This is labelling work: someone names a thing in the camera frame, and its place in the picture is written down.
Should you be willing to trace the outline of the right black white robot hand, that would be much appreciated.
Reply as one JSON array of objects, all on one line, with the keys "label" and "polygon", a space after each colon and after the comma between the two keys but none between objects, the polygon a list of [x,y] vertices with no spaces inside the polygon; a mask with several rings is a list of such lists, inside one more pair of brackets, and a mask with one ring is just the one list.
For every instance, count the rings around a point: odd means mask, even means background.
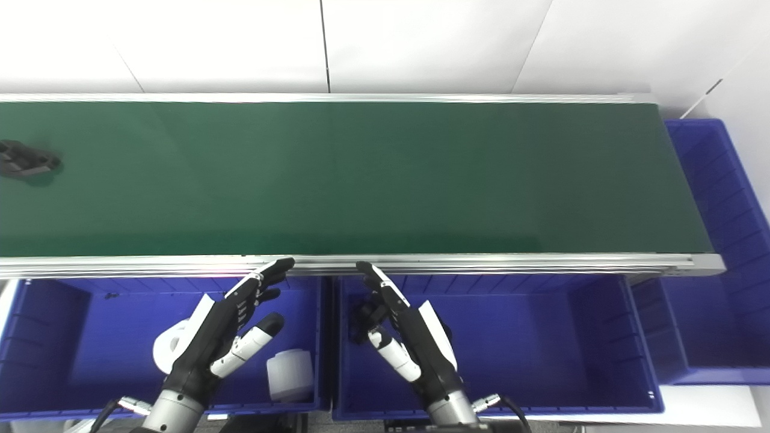
[{"label": "right black white robot hand", "polygon": [[355,312],[356,340],[369,342],[411,384],[424,411],[470,410],[446,327],[431,303],[413,307],[396,283],[373,263],[357,261],[369,298]]}]

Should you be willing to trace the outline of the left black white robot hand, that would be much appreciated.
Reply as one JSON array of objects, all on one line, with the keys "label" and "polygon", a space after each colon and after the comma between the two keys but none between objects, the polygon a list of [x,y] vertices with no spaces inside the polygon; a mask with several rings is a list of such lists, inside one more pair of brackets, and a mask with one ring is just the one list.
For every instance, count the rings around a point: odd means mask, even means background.
[{"label": "left black white robot hand", "polygon": [[285,325],[283,315],[272,312],[245,334],[239,332],[256,307],[280,296],[277,283],[286,278],[296,260],[284,257],[251,271],[214,302],[185,350],[171,365],[162,391],[173,392],[206,407],[220,381],[242,367]]}]

